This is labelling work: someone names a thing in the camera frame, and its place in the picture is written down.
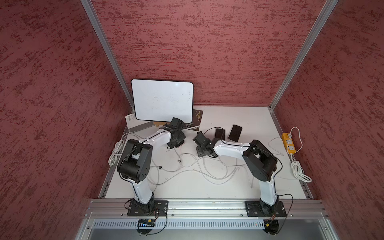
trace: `black smartphone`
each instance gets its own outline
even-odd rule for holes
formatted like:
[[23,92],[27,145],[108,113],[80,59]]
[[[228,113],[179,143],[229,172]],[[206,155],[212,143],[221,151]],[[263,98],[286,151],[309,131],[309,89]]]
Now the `black smartphone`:
[[236,124],[234,124],[232,126],[231,132],[229,133],[228,139],[231,140],[231,141],[234,141],[234,142],[239,141],[240,134],[241,134],[242,130],[243,130],[242,127],[237,126]]
[[216,128],[215,138],[225,140],[225,130],[221,128]]

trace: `red textured wall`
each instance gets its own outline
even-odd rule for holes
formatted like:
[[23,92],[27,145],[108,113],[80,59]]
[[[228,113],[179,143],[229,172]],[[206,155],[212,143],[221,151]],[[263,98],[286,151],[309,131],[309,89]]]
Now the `red textured wall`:
[[0,239],[73,239],[129,105],[79,0],[0,19]]
[[340,0],[275,110],[345,240],[384,239],[383,52],[384,2]]
[[194,84],[194,103],[267,106],[325,0],[93,0],[124,77]]

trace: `power strip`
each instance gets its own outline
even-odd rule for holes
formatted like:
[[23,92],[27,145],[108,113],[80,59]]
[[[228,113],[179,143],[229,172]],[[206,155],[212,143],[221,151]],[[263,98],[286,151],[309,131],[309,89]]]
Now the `power strip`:
[[288,154],[295,154],[296,149],[295,149],[295,146],[293,145],[292,135],[290,133],[283,132],[283,134],[281,135],[281,139],[283,140],[285,149],[288,150]]

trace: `white floor panel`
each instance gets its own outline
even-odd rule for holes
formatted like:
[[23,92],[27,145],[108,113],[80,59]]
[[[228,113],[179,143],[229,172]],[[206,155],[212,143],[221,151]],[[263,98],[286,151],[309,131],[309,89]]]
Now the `white floor panel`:
[[[272,153],[276,153],[275,150],[268,146],[268,142],[272,139],[279,137],[277,129],[266,107],[208,107],[208,106],[196,106],[194,109],[203,110],[202,122],[200,131],[206,131],[211,127],[222,127],[225,129],[226,137],[233,124],[243,127],[239,142],[247,143],[253,139],[260,140]],[[136,132],[136,134],[146,137],[157,131],[157,127],[151,127],[142,131]],[[178,154],[191,153],[196,158],[196,144],[193,142],[193,138],[196,136],[196,131],[183,130],[187,138],[185,143],[176,149]],[[206,137],[212,139],[214,137],[215,130],[212,129],[206,133]],[[280,139],[271,141],[270,145],[276,150],[284,153],[284,145]],[[152,154],[152,159],[157,165],[161,165],[167,170],[176,170],[179,167],[179,157],[175,153],[174,149],[168,150],[167,145],[160,147]],[[305,199],[303,189],[297,179],[294,178],[290,169],[290,161],[287,154],[284,156],[276,155],[283,163],[283,170],[275,178],[276,192],[277,194],[290,193],[295,199]],[[220,157],[226,165],[236,165],[236,159],[232,157]],[[182,163],[184,166],[189,166],[194,163],[195,160],[188,155],[182,157]],[[203,167],[203,160],[199,160],[199,164],[203,172],[206,172]],[[223,177],[226,173],[225,166],[219,161],[206,158],[206,168],[208,171],[217,178]],[[237,165],[245,164],[243,159],[237,160]],[[277,170],[281,168],[280,163],[277,165]],[[200,170],[197,164],[191,167],[183,167],[178,172],[195,169]],[[234,167],[228,167],[228,173],[232,172]],[[177,174],[169,173],[164,170],[159,170],[160,178],[159,183],[163,183],[166,180],[172,178]],[[151,168],[148,177],[153,182],[157,182],[157,170]],[[213,180],[213,182],[221,183],[225,180]],[[251,188],[250,182],[253,179],[253,186]],[[151,189],[154,190],[155,186],[150,184]],[[210,183],[202,174],[198,172],[183,172],[168,182],[159,185],[155,192],[155,198],[157,199],[258,199],[260,198],[260,188],[258,180],[253,178],[248,168],[240,168],[236,171],[235,175],[226,183],[222,185],[215,185]],[[132,188],[128,182],[120,179],[117,171],[115,171],[111,184],[108,188],[106,198],[132,198],[134,196]]]

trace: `black mounting plate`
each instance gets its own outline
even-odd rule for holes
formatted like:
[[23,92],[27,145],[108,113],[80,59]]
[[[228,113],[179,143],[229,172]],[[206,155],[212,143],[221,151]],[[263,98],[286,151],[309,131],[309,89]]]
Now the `black mounting plate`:
[[129,217],[165,217],[168,212],[168,201],[164,200],[155,200],[155,212],[151,215],[148,215],[147,213],[144,213],[141,208],[139,208],[139,205],[137,204],[137,201],[131,201],[129,203],[127,216]]
[[[247,210],[248,217],[272,217],[273,213],[270,216],[266,216],[261,211],[260,201],[245,201],[245,209]],[[282,201],[279,201],[276,205],[276,217],[286,217],[287,213],[285,212],[284,204]]]

